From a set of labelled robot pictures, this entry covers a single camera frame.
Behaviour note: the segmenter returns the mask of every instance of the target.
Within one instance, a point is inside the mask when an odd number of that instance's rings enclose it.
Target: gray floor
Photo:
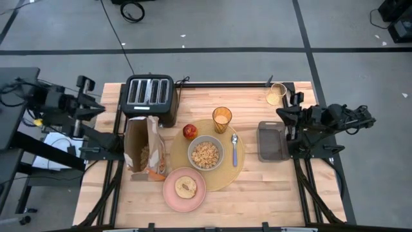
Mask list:
[[[142,3],[146,18],[125,22],[118,7],[104,0],[125,48],[295,47],[303,43],[292,0],[157,0]],[[386,30],[369,24],[369,11],[383,0],[299,0],[310,44],[315,48],[378,48],[394,44]],[[2,0],[0,12],[17,0]],[[9,16],[0,16],[3,27]],[[385,25],[378,14],[374,21]],[[99,1],[43,0],[28,5],[0,50],[118,49]],[[311,81],[304,53],[170,53],[128,55],[136,73],[165,73],[193,81]],[[341,134],[338,144],[358,224],[410,227],[412,201],[412,53],[316,53],[326,102],[369,106],[376,125],[356,136]],[[38,66],[40,78],[75,86],[78,75],[97,82],[122,82],[131,75],[123,55],[0,56],[0,66]],[[39,131],[21,127],[40,137]],[[23,181],[16,181],[0,218],[13,217]],[[28,206],[39,208],[27,226],[2,231],[44,231],[71,226],[78,188],[35,188]]]

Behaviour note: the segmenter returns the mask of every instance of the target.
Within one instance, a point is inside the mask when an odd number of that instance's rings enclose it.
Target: brown paper bag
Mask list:
[[[142,149],[149,145],[149,161],[141,169]],[[158,133],[158,117],[135,117],[129,119],[124,135],[124,159],[134,173],[131,180],[164,180],[165,144]]]

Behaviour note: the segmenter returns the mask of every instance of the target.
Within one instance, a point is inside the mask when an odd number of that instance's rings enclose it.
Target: black toaster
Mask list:
[[[178,95],[168,75],[132,75],[126,82],[120,107],[128,118],[157,116],[159,125],[170,128],[176,123]]]

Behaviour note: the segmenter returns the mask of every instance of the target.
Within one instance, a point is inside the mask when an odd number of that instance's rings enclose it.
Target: wooden table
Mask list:
[[[99,131],[113,131],[120,86],[120,83],[104,85],[101,103],[106,107],[106,112],[97,117],[95,128]],[[310,82],[295,82],[295,88],[296,92],[304,93],[303,107],[316,104]],[[164,202],[163,182],[131,182],[131,172],[125,167],[115,227],[147,227],[150,222],[154,222],[156,227],[259,227],[262,222],[268,222],[270,226],[303,226],[293,161],[263,163],[258,160],[258,123],[281,121],[275,113],[281,105],[269,106],[265,100],[266,92],[266,88],[184,88],[175,127],[160,130],[166,141],[167,155],[173,137],[186,124],[208,119],[213,109],[226,106],[233,113],[230,125],[245,145],[242,172],[226,188],[208,192],[198,209],[178,213]],[[106,164],[106,161],[100,161],[85,174],[73,224],[83,221],[100,198]],[[317,159],[312,160],[312,167],[319,195],[335,215],[345,221],[333,169]],[[310,216],[315,222],[312,200],[308,193],[306,195]],[[106,204],[104,223],[109,222],[110,206],[111,199]]]

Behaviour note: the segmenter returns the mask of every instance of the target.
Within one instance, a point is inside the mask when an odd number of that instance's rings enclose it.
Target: black cable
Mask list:
[[[19,178],[14,178],[14,179],[6,180],[6,181],[0,183],[0,186],[3,185],[3,184],[6,184],[7,182],[10,182],[10,181],[15,181],[15,180],[20,180],[20,179],[32,179],[32,178],[45,178],[45,179],[52,179],[52,180],[59,180],[59,181],[60,181],[60,180],[70,181],[70,180],[74,180],[74,179],[83,177],[84,174],[86,174],[86,172],[87,172],[93,165],[95,165],[97,162],[98,162],[98,160],[96,160],[95,162],[93,162],[92,164],[90,164],[90,165],[84,170],[84,172],[83,172],[82,175],[80,175],[80,176],[78,176],[78,177],[73,177],[73,178],[70,178],[70,179],[66,179],[66,178],[55,178],[55,177],[31,177],[31,176],[27,176],[27,177],[19,177]]]
[[[64,136],[67,136],[67,135],[63,134],[62,132],[60,132],[59,130],[56,130],[55,128],[51,127],[51,126],[46,126],[46,125],[44,125],[44,126],[47,127],[47,128],[49,128],[49,129],[51,129],[51,130],[53,130],[54,132],[57,132],[57,133],[59,133],[59,134],[61,134],[61,135],[64,135]],[[74,140],[74,141],[87,142],[87,140],[84,140],[84,139],[76,139],[76,138],[72,138],[72,137],[70,137],[70,136],[67,136],[67,137],[69,137],[71,140]]]
[[[393,23],[389,24],[389,26],[387,26],[387,27],[379,26],[379,25],[376,25],[375,23],[372,23],[372,12],[374,12],[376,10],[378,10],[378,9],[373,9],[373,10],[371,10],[371,12],[369,12],[369,22],[373,26],[376,26],[377,28],[380,28],[380,29],[388,29],[390,26],[392,26]]]
[[[38,79],[38,80],[39,80],[39,81],[42,81],[42,82],[45,82],[45,83],[47,83],[47,84],[54,84],[54,83],[52,83],[52,82],[50,82],[50,81],[46,81],[46,80],[43,80],[43,79]],[[76,93],[79,92],[78,90],[74,90],[74,89],[69,88],[69,87],[65,87],[65,86],[62,86],[62,87],[66,88],[66,89],[68,89],[68,90],[71,90],[71,91],[73,91],[73,92],[76,92]],[[96,97],[102,97],[101,95],[99,95],[99,94],[94,94],[94,93],[88,93],[88,95],[92,95],[92,96],[96,96]]]
[[[361,126],[358,125],[358,127],[356,128],[356,130],[354,132],[349,132],[348,128],[346,127],[346,123],[348,122],[348,119],[358,120],[359,121],[359,120],[362,119],[363,113],[368,109],[368,106],[365,106],[365,105],[362,105],[362,106],[359,106],[359,107],[361,108],[359,113],[355,113],[353,110],[349,110],[347,108],[344,108],[343,111],[342,111],[347,116],[347,118],[345,118],[343,124],[344,124],[344,128],[345,128],[345,132],[348,135],[356,135],[359,132],[359,130],[361,129]]]
[[[118,35],[117,35],[117,33],[116,33],[116,30],[115,30],[115,28],[113,27],[113,24],[111,24],[111,20],[110,20],[110,18],[109,18],[108,12],[106,11],[106,7],[104,7],[103,0],[100,0],[100,2],[102,3],[102,7],[103,7],[103,10],[104,10],[104,13],[105,13],[105,15],[106,15],[106,17],[107,17],[107,19],[108,19],[108,21],[109,21],[109,23],[110,23],[111,29],[113,29],[113,32],[115,33],[115,36],[116,36],[116,38],[117,38],[117,41],[118,41],[120,47],[122,48],[124,57],[126,58],[127,63],[129,64],[129,67],[130,67],[130,69],[131,69],[131,72],[132,72],[133,75],[134,75],[134,74],[135,74],[135,71],[133,70],[133,68],[132,68],[132,66],[131,66],[131,64],[130,64],[129,59],[127,58],[126,51],[125,51],[124,48],[123,48],[122,42],[120,41],[120,39],[119,39],[119,37],[118,37]]]
[[[127,6],[127,5],[135,5],[135,6],[137,6],[137,7],[142,11],[142,16],[141,16],[140,18],[138,18],[138,19],[135,19],[134,17],[132,17],[129,12],[127,12],[126,10],[124,10],[124,7]],[[122,3],[122,4],[120,5],[120,13],[121,13],[122,16],[123,16],[123,19],[126,20],[126,21],[129,22],[129,23],[138,23],[138,22],[140,22],[140,21],[144,18],[144,16],[145,16],[145,12],[144,12],[143,6],[142,6],[140,3],[138,3],[136,0],[126,1],[126,2]]]
[[[12,93],[12,92],[15,92],[16,90],[22,90],[23,91],[23,86],[25,86],[25,85],[33,86],[33,87],[36,87],[36,88],[45,88],[43,86],[39,86],[39,85],[36,85],[36,84],[26,82],[25,80],[18,77],[18,78],[15,79],[15,82],[3,85],[0,88],[0,104],[4,105],[6,107],[17,107],[17,106],[22,106],[24,103],[26,103],[27,98],[29,97],[29,96],[27,96],[28,93],[24,96],[21,96],[21,95],[18,95],[18,94],[15,93],[16,96],[20,97],[23,100],[22,102],[19,102],[17,104],[8,104],[8,103],[5,103],[4,100],[3,100],[3,95],[4,94]]]
[[[343,199],[343,196],[344,196],[344,193],[345,193],[345,186],[346,186],[346,183],[345,183],[345,181],[343,181],[343,178],[342,178],[342,174],[341,174],[341,172],[335,167],[335,165],[333,165],[327,158],[323,158],[322,159],[325,163],[327,163],[327,165],[329,165],[331,168],[333,168],[333,170],[335,170],[335,172],[336,172],[336,175],[338,176],[338,178],[339,178],[339,180],[340,180],[340,187],[341,187],[341,199]]]
[[[62,141],[62,140],[68,141],[70,146],[72,146],[70,140],[68,140],[67,138],[59,138],[59,139],[55,140],[54,142],[52,142],[52,144],[50,144],[50,146],[53,146],[56,142],[59,142],[59,141]],[[47,160],[47,170],[50,170],[49,163],[50,163],[50,160]]]
[[[22,118],[22,119],[21,119],[21,122],[22,122],[25,126],[27,126],[27,127],[32,127],[32,128],[36,127],[36,125],[32,124],[32,123],[31,123],[28,119],[26,119],[26,118]]]
[[[185,82],[189,82],[190,79],[191,79],[190,77],[185,77],[185,78],[183,78],[182,80],[176,81],[176,84],[175,84],[175,85],[177,86],[178,83],[179,83],[179,88],[180,88],[177,108],[179,108],[179,105],[180,105],[180,96],[182,96],[182,88],[183,88]]]
[[[27,111],[27,114],[28,114],[33,120],[36,119],[36,118],[34,117],[34,115],[30,112],[29,109],[26,109],[26,111]]]
[[[23,5],[19,6],[19,7],[5,10],[4,12],[2,12],[2,13],[0,14],[0,16],[4,15],[4,14],[7,13],[7,12],[14,11],[14,10],[20,9],[20,8],[22,8],[22,7],[24,7],[24,6],[27,6],[27,5],[30,5],[30,4],[34,4],[34,3],[25,3],[25,4],[23,4]]]

